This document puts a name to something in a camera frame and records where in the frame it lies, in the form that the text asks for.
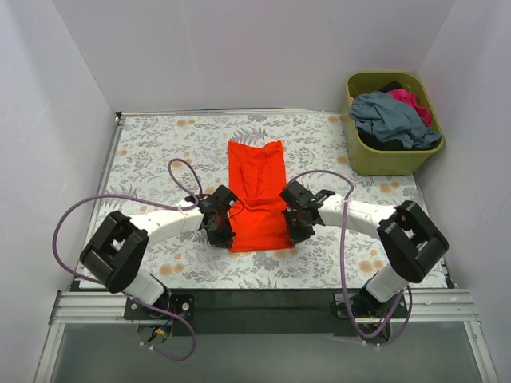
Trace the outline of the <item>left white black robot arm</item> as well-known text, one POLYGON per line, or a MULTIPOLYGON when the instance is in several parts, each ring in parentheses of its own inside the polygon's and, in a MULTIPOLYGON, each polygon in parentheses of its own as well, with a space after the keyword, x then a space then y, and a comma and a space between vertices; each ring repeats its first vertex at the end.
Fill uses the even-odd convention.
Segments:
POLYGON ((230 249, 236 236, 229 210, 238 198, 224 185, 211 195, 190 195, 173 209, 141 215, 109 213, 85 245, 80 262, 111 293, 142 302, 150 318, 163 318, 170 308, 168 289, 141 269, 148 248, 172 237, 203 230, 212 247, 230 249))

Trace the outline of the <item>orange t-shirt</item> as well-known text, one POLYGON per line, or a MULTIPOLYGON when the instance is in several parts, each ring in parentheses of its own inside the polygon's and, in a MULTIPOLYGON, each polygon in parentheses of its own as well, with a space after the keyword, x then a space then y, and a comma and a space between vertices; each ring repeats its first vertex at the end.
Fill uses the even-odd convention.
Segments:
POLYGON ((252 147, 229 142, 228 181, 238 198, 230 211, 231 251, 292 248, 283 215, 287 205, 279 196, 287 185, 282 143, 252 147))

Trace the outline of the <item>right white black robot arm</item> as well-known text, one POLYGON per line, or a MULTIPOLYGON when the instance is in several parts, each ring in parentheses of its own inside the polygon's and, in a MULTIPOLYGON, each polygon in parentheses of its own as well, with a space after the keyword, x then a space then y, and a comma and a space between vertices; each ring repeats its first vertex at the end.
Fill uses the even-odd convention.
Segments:
POLYGON ((326 189, 314 194, 297 181, 280 198, 292 245, 313 236, 316 225, 357 231, 381 242, 388 263, 349 298, 356 315, 376 318, 389 311, 398 292, 422 282, 449 249, 446 237, 411 200, 395 207, 349 201, 326 189))

